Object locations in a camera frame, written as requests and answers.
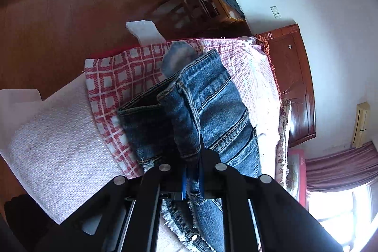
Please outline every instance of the pink curtain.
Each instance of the pink curtain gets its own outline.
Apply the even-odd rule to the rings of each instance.
[[[360,148],[306,160],[307,190],[335,192],[366,184],[378,176],[378,152],[372,142]]]

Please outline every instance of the wooden floor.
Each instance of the wooden floor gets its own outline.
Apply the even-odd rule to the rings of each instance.
[[[80,75],[93,53],[137,44],[127,21],[150,19],[164,0],[0,0],[0,89],[36,88],[47,98]],[[167,39],[175,33],[159,29]],[[25,193],[0,157],[0,213]]]

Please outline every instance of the blue denim jeans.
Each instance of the blue denim jeans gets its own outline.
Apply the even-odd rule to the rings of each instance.
[[[145,170],[180,160],[189,166],[189,200],[163,204],[170,228],[192,250],[223,252],[221,202],[201,197],[196,168],[190,167],[199,158],[200,136],[206,148],[241,174],[257,177],[261,165],[256,130],[218,53],[202,55],[135,97],[118,117]]]

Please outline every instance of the jeans pocket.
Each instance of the jeans pocket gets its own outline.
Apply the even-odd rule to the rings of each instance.
[[[226,163],[243,175],[258,177],[261,174],[260,153],[255,128],[245,146]]]
[[[172,123],[161,105],[119,109],[118,117],[128,146],[144,171],[176,157]]]

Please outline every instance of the pillow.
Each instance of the pillow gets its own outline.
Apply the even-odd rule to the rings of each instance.
[[[284,188],[286,186],[286,176],[289,173],[287,166],[287,151],[289,146],[290,121],[292,117],[292,103],[290,100],[283,98],[280,108],[280,120],[278,124],[278,133],[280,140],[275,152],[275,180]]]

